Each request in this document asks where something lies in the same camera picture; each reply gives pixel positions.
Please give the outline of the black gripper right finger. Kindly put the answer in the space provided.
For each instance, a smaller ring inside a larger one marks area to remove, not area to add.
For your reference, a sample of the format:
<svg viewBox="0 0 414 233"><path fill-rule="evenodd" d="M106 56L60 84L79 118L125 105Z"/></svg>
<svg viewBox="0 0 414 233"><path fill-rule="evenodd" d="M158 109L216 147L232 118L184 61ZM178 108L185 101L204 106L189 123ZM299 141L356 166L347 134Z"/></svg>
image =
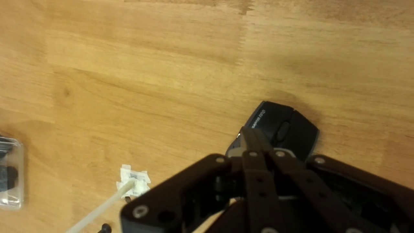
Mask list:
<svg viewBox="0 0 414 233"><path fill-rule="evenodd" d="M413 189L326 156L302 163L277 148L271 160L317 218L316 233L414 233Z"/></svg>

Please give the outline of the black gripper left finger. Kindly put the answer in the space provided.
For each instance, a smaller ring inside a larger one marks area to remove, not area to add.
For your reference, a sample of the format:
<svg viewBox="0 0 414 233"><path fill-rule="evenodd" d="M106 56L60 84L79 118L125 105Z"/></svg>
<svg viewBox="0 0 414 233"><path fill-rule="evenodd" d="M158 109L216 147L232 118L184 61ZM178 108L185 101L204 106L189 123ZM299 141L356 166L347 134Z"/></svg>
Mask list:
<svg viewBox="0 0 414 233"><path fill-rule="evenodd" d="M268 166L272 147L244 130L237 156L210 154L121 211L122 233L281 233L281 205Z"/></svg>

